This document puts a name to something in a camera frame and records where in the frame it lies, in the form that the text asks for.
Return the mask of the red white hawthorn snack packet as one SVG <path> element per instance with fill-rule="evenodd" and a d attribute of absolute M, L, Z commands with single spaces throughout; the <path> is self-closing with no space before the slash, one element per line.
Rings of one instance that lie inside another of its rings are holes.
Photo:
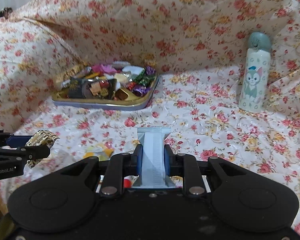
<path fill-rule="evenodd" d="M 125 176 L 123 178 L 123 188 L 130 189 L 133 187 L 134 183 L 138 179 L 139 176 Z"/>

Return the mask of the brown gold patterned snack packet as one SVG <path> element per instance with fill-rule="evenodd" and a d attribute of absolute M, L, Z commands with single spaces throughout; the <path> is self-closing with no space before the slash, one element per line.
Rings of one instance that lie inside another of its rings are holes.
<path fill-rule="evenodd" d="M 43 159 L 47 158 L 57 139 L 59 139 L 59 136 L 49 130 L 38 130 L 25 144 L 26 147 L 34 150 L 34 153 L 29 155 L 28 167 L 34 168 Z"/>

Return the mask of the yellow grey snack packet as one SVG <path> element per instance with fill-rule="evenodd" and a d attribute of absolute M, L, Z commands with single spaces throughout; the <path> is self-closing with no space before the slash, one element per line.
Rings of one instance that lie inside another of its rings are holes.
<path fill-rule="evenodd" d="M 114 149 L 107 147 L 90 147 L 86 150 L 83 158 L 98 157 L 99 161 L 106 161 L 111 158 Z"/>

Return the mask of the grey white wafer packet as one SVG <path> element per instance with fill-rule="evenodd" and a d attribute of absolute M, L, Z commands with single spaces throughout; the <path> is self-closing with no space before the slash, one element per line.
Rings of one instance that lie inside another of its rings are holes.
<path fill-rule="evenodd" d="M 166 173 L 164 141 L 170 134 L 169 127 L 139 127 L 138 140 L 141 143 L 141 159 L 138 161 L 138 178 L 133 184 L 140 189 L 175 188 Z"/>

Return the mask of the black biscuit packet in tray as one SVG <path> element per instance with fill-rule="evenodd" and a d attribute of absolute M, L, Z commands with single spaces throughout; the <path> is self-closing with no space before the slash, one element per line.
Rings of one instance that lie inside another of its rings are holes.
<path fill-rule="evenodd" d="M 111 100 L 116 91 L 116 79 L 80 79 L 72 77 L 67 97 L 71 99 Z"/>

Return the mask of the purple foil candy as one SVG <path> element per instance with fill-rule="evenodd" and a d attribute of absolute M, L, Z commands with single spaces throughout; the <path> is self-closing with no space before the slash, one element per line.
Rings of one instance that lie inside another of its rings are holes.
<path fill-rule="evenodd" d="M 149 90 L 150 90 L 149 87 L 145 87 L 142 85 L 135 85 L 131 89 L 131 92 L 138 97 L 144 97 L 149 92 Z"/>

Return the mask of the green foil candy in tray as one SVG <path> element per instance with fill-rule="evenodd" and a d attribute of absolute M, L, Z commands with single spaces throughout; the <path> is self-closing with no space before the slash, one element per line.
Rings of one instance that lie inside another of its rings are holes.
<path fill-rule="evenodd" d="M 155 79 L 157 71 L 151 67 L 147 66 L 142 70 L 142 72 L 134 77 L 133 82 L 141 86 L 149 86 Z"/>

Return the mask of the gold blue snack tray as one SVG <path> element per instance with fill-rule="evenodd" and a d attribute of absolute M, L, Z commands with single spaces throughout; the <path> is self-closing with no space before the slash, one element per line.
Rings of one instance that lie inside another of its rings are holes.
<path fill-rule="evenodd" d="M 56 92 L 52 95 L 54 104 L 56 106 L 100 108 L 121 111 L 133 111 L 145 108 L 158 84 L 159 74 L 157 73 L 154 81 L 147 86 L 150 88 L 149 92 L 144 97 L 138 97 L 131 92 L 131 89 L 137 85 L 133 82 L 133 79 L 146 67 L 133 66 L 126 61 L 114 61 L 110 63 L 110 65 L 117 70 L 116 73 L 95 73 L 91 70 L 91 66 L 78 64 L 63 74 L 60 74 L 55 80 Z M 68 98 L 67 93 L 72 77 L 80 79 L 116 79 L 115 95 L 111 100 Z"/>

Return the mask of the white cat print bottle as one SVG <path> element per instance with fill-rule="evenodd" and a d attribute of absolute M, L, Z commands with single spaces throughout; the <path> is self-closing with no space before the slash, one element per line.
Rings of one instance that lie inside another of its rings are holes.
<path fill-rule="evenodd" d="M 263 101 L 271 63 L 271 41 L 261 32 L 253 32 L 248 39 L 248 50 L 239 98 L 240 109 L 258 113 L 263 111 Z"/>

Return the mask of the pink candy wrapper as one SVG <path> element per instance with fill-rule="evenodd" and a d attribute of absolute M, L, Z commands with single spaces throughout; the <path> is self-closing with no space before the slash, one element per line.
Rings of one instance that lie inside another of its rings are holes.
<path fill-rule="evenodd" d="M 100 74 L 114 74 L 117 70 L 110 64 L 96 64 L 91 66 L 91 70 Z"/>

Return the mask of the floral sofa cover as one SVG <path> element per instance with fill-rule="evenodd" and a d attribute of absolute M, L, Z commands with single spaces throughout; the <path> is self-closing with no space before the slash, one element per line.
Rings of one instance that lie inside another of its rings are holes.
<path fill-rule="evenodd" d="M 253 32 L 271 41 L 258 113 L 238 106 Z M 53 104 L 60 74 L 114 61 L 161 75 L 146 108 Z M 288 186 L 300 202 L 300 0 L 32 0 L 0 19 L 0 128 L 59 136 L 47 159 L 0 180 L 4 202 L 90 147 L 132 152 L 143 126 L 168 126 L 174 153 L 224 158 Z M 293 227 L 300 234 L 300 209 Z"/>

